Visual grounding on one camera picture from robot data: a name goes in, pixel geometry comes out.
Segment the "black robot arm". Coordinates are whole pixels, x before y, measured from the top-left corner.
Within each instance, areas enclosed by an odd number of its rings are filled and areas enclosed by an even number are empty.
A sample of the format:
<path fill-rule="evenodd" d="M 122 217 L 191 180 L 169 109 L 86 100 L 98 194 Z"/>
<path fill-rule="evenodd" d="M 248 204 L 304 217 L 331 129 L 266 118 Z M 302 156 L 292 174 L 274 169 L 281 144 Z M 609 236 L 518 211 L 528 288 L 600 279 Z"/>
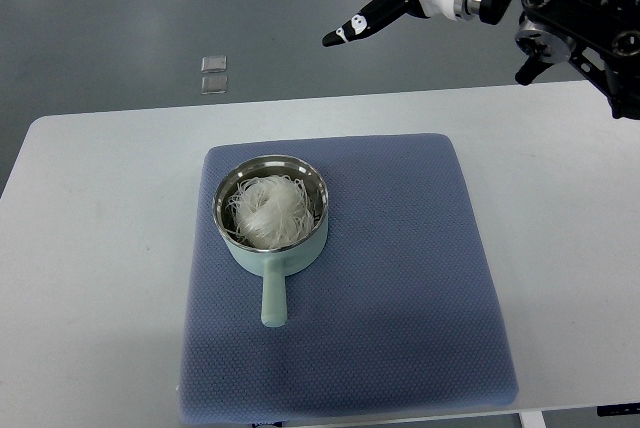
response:
<path fill-rule="evenodd" d="M 481 22 L 495 25 L 512 0 L 464 0 Z M 515 80 L 526 86 L 569 63 L 608 100 L 613 118 L 639 117 L 639 0 L 519 0 L 515 42 L 527 59 Z"/>

